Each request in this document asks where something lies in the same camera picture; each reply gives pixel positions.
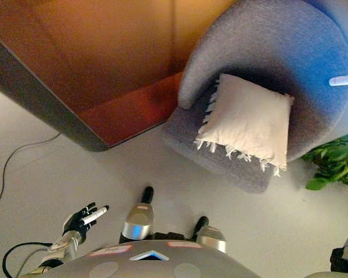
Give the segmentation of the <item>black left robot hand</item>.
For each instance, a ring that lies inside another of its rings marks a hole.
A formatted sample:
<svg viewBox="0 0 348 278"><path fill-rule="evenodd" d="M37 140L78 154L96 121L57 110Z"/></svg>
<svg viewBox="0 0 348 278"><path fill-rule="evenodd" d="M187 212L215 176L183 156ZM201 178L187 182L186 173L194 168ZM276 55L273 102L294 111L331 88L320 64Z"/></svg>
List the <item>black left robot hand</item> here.
<svg viewBox="0 0 348 278"><path fill-rule="evenodd" d="M96 203L90 203L80 211L69 216L63 224L63 233L76 232L79 236L78 243L82 244L86 240L86 234L90 228L97 223L97 219L109 210L105 205L101 208L96 207Z"/></svg>

